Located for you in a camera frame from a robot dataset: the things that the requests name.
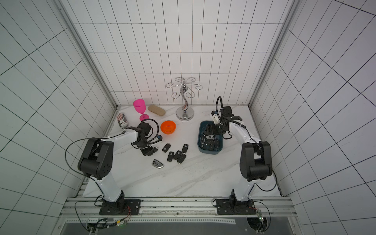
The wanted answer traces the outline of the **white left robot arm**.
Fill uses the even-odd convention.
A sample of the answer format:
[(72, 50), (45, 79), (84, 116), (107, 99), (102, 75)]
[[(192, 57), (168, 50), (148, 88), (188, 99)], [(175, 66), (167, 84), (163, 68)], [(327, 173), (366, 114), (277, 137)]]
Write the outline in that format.
[(77, 167), (84, 176), (94, 177), (106, 203), (119, 203), (124, 199), (124, 194), (111, 173), (114, 152), (131, 144), (144, 156), (151, 156), (158, 151), (158, 148), (153, 145), (161, 140), (158, 123), (147, 118), (142, 120), (137, 127), (129, 126), (116, 136), (89, 138)]

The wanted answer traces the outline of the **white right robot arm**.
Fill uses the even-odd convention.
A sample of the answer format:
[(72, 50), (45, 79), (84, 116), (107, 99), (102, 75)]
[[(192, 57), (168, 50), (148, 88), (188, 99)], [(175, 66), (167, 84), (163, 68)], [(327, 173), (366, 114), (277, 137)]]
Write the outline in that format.
[(216, 136), (229, 133), (241, 145), (240, 172), (243, 179), (231, 193), (235, 202), (249, 200), (254, 185), (273, 174), (271, 146), (251, 135), (239, 116), (234, 116), (230, 106), (211, 112), (213, 123), (207, 125), (204, 135)]

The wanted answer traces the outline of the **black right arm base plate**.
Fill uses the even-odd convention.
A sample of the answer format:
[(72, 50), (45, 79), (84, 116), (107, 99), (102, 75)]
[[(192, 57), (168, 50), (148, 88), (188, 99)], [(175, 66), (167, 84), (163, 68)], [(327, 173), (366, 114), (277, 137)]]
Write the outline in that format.
[(237, 201), (235, 199), (216, 199), (214, 205), (219, 215), (255, 215), (253, 200)]

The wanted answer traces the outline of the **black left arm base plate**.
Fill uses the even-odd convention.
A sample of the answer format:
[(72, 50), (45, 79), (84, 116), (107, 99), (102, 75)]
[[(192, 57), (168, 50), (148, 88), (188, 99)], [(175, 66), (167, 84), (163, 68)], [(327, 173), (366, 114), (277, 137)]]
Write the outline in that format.
[(102, 200), (99, 211), (100, 215), (138, 215), (140, 211), (141, 200), (120, 198), (116, 202)]

